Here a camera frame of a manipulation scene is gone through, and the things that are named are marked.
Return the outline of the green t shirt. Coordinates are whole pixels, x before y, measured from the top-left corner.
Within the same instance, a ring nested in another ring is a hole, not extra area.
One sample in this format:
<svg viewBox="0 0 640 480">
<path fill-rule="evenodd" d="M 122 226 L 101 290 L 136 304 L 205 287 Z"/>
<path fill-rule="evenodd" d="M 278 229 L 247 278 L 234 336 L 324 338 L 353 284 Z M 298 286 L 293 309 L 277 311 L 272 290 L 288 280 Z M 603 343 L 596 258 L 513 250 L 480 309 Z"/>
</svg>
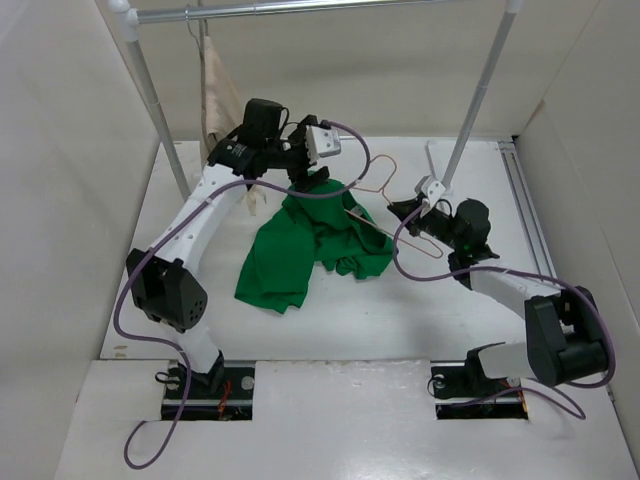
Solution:
<svg viewBox="0 0 640 480">
<path fill-rule="evenodd" d="M 314 266 L 357 280 L 380 276 L 392 260 L 388 235 L 338 180 L 311 190 L 323 199 L 287 196 L 256 233 L 241 268 L 234 297 L 254 307 L 285 313 L 300 308 Z"/>
</svg>

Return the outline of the pink wire hanger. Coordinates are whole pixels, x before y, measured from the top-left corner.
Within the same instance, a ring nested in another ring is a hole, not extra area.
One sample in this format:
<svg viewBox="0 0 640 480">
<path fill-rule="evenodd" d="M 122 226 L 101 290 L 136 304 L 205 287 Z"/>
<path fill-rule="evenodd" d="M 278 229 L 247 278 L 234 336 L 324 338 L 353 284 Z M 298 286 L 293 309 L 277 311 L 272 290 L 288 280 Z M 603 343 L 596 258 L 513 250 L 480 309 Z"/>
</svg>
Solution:
<svg viewBox="0 0 640 480">
<path fill-rule="evenodd" d="M 375 163 L 378 160 L 389 161 L 391 163 L 391 165 L 392 165 L 392 169 L 391 169 L 389 175 L 387 176 L 387 178 L 384 180 L 384 182 L 377 188 L 367 188 L 367 187 L 362 187 L 362 186 L 356 186 L 356 187 L 354 187 L 354 190 L 360 191 L 360 192 L 379 195 L 381 198 L 383 198 L 385 200 L 386 204 L 388 206 L 390 206 L 392 201 L 391 201 L 390 197 L 387 194 L 387 187 L 389 186 L 391 180 L 394 178 L 394 176 L 397 173 L 398 163 L 392 156 L 390 156 L 388 154 L 375 155 L 372 158 L 371 163 Z M 423 242 L 427 242 L 428 244 L 430 244 L 432 247 L 435 248 L 436 252 L 433 253 L 433 252 L 431 252 L 429 250 L 425 250 L 424 248 L 418 246 L 415 242 L 404 240 L 402 238 L 399 239 L 399 242 L 404 244 L 405 246 L 410 247 L 411 249 L 413 249 L 415 251 L 420 252 L 421 254 L 424 254 L 424 255 L 432 258 L 432 259 L 441 259 L 444 256 L 444 251 L 439 246 L 437 246 L 436 243 L 433 240 L 427 239 L 422 234 L 420 234 L 418 236 L 418 239 L 422 240 Z"/>
</svg>

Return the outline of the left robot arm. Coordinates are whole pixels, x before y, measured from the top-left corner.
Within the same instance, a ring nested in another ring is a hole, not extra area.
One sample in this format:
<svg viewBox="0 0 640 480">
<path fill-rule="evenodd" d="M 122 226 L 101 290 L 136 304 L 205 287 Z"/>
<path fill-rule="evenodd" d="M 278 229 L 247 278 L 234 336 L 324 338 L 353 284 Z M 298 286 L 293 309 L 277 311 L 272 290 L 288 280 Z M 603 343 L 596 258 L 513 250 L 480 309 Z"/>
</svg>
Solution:
<svg viewBox="0 0 640 480">
<path fill-rule="evenodd" d="M 160 324 L 189 361 L 179 375 L 201 396 L 222 387 L 224 358 L 204 325 L 208 296 L 197 273 L 213 234 L 251 188 L 270 169 L 286 171 L 295 190 L 307 193 L 329 177 L 327 168 L 310 169 L 321 158 L 341 151 L 338 133 L 328 121 L 306 116 L 289 134 L 281 104 L 250 100 L 239 126 L 217 141 L 202 177 L 176 218 L 146 251 L 132 250 L 126 260 L 136 277 L 134 305 Z"/>
</svg>

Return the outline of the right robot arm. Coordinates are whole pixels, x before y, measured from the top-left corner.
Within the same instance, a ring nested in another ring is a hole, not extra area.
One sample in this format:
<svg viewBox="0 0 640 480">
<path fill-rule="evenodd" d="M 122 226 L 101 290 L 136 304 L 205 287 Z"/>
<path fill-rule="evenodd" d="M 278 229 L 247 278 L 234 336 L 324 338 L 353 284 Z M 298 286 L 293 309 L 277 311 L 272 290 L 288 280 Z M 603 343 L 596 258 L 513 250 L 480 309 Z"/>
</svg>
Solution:
<svg viewBox="0 0 640 480">
<path fill-rule="evenodd" d="M 426 233 L 451 250 L 446 273 L 424 277 L 401 269 L 400 274 L 421 283 L 453 279 L 516 314 L 525 327 L 525 340 L 516 352 L 526 359 L 531 379 L 548 387 L 596 389 L 614 378 L 613 341 L 591 292 L 502 264 L 488 244 L 491 222 L 484 203 L 467 199 L 446 213 L 418 195 L 388 209 L 400 230 L 412 236 Z"/>
</svg>

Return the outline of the grey plastic hanger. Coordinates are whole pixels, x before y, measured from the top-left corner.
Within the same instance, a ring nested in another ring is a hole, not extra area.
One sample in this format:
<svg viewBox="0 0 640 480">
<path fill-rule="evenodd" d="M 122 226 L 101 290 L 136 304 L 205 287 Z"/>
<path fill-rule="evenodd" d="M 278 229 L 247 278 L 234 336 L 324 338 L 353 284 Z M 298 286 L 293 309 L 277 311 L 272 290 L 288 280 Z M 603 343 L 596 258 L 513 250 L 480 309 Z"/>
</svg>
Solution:
<svg viewBox="0 0 640 480">
<path fill-rule="evenodd" d="M 204 40 L 208 34 L 208 23 L 206 20 L 195 20 L 191 17 L 191 9 L 193 6 L 187 4 L 185 7 L 185 19 L 187 23 L 187 29 L 190 36 L 194 39 L 199 56 L 199 74 L 200 74 L 200 127 L 201 138 L 203 142 L 208 141 L 208 133 L 206 130 L 206 75 L 205 75 L 205 55 L 204 55 Z M 191 23 L 197 23 L 198 32 L 195 33 L 192 29 Z"/>
</svg>

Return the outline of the beige ribbed garment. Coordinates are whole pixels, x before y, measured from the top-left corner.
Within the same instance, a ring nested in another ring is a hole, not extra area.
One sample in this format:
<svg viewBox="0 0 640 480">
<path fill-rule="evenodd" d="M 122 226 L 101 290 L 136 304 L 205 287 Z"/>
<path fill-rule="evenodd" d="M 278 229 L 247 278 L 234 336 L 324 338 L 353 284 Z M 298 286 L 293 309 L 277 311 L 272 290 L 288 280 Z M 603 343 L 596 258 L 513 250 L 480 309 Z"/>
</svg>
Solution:
<svg viewBox="0 0 640 480">
<path fill-rule="evenodd" d="M 243 106 L 210 36 L 204 40 L 206 75 L 206 130 L 208 141 L 200 139 L 201 165 L 208 155 L 243 119 Z"/>
</svg>

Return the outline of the metal clothes rack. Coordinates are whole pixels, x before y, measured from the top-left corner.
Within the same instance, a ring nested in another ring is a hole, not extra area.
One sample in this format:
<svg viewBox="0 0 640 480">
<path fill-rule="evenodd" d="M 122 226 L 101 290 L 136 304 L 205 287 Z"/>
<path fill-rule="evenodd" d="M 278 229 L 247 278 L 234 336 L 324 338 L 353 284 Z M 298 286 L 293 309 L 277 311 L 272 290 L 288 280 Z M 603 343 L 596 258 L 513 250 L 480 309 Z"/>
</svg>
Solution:
<svg viewBox="0 0 640 480">
<path fill-rule="evenodd" d="M 128 1 L 109 1 L 108 9 L 114 16 L 115 23 L 133 63 L 134 73 L 140 82 L 143 100 L 149 110 L 151 119 L 168 155 L 175 181 L 180 194 L 187 197 L 190 189 L 174 147 L 173 138 L 158 98 L 153 80 L 139 42 L 138 29 L 142 25 L 180 22 L 190 24 L 217 18 L 252 17 L 267 15 L 284 15 L 307 12 L 345 10 L 355 8 L 373 8 L 395 6 L 395 1 L 274 1 L 267 3 L 249 3 L 230 6 L 184 6 L 180 9 L 139 10 Z M 450 156 L 444 175 L 441 177 L 443 190 L 451 189 L 452 179 L 457 170 L 462 154 L 470 137 L 472 128 L 483 103 L 490 80 L 508 38 L 517 14 L 521 11 L 521 1 L 507 1 L 504 13 L 493 40 L 490 52 L 485 61 L 481 76 L 468 107 L 463 125 L 460 129 L 453 152 Z"/>
</svg>

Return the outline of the aluminium rail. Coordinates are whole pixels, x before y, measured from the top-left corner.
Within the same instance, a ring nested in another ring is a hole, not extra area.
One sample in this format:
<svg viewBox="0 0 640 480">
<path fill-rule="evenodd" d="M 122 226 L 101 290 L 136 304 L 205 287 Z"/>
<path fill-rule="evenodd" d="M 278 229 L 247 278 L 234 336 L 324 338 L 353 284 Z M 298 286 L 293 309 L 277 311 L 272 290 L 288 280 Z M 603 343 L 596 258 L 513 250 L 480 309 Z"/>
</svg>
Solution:
<svg viewBox="0 0 640 480">
<path fill-rule="evenodd" d="M 511 186 L 526 242 L 539 274 L 556 277 L 556 270 L 522 170 L 513 140 L 499 141 L 498 149 Z"/>
</svg>

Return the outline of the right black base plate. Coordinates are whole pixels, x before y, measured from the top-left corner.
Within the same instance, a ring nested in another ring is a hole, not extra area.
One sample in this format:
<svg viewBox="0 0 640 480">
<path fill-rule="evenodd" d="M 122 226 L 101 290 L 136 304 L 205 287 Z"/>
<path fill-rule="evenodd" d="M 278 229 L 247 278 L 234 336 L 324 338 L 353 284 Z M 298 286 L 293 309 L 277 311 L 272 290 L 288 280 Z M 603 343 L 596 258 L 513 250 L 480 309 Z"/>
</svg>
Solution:
<svg viewBox="0 0 640 480">
<path fill-rule="evenodd" d="M 487 379 L 481 375 L 476 381 L 462 363 L 432 364 L 427 382 L 427 390 L 436 400 L 438 420 L 527 420 L 520 392 L 487 400 L 510 387 L 506 379 Z"/>
</svg>

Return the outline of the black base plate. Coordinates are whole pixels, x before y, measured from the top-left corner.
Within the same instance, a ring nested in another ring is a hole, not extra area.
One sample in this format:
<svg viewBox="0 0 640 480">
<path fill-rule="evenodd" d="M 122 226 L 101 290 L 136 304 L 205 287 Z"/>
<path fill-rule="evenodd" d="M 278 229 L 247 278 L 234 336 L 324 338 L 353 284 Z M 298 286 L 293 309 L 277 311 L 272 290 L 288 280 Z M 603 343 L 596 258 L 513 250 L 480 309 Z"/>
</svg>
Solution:
<svg viewBox="0 0 640 480">
<path fill-rule="evenodd" d="M 250 421 L 253 414 L 256 363 L 230 361 L 222 376 L 212 386 L 204 377 L 192 374 L 186 403 L 180 417 L 183 421 Z M 166 371 L 157 372 L 154 379 L 163 386 L 161 419 L 173 420 L 186 391 L 186 369 L 177 361 Z"/>
<path fill-rule="evenodd" d="M 487 379 L 481 375 L 476 381 L 462 363 L 432 364 L 427 382 L 427 390 L 436 400 L 438 420 L 527 420 L 520 392 L 487 400 L 510 387 L 506 379 Z"/>
</svg>

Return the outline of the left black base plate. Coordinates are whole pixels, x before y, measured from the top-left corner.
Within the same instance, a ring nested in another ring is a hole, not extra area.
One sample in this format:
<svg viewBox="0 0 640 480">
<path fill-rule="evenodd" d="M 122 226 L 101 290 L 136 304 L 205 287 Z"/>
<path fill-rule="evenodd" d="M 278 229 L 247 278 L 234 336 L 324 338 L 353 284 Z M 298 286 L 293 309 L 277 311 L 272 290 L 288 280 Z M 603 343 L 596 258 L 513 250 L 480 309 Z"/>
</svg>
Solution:
<svg viewBox="0 0 640 480">
<path fill-rule="evenodd" d="M 186 403 L 180 417 L 183 421 L 250 421 L 253 414 L 256 363 L 230 361 L 222 376 L 212 386 L 204 377 L 192 374 Z M 186 391 L 186 369 L 177 361 L 166 371 L 157 372 L 154 379 L 163 386 L 161 419 L 173 420 Z"/>
</svg>

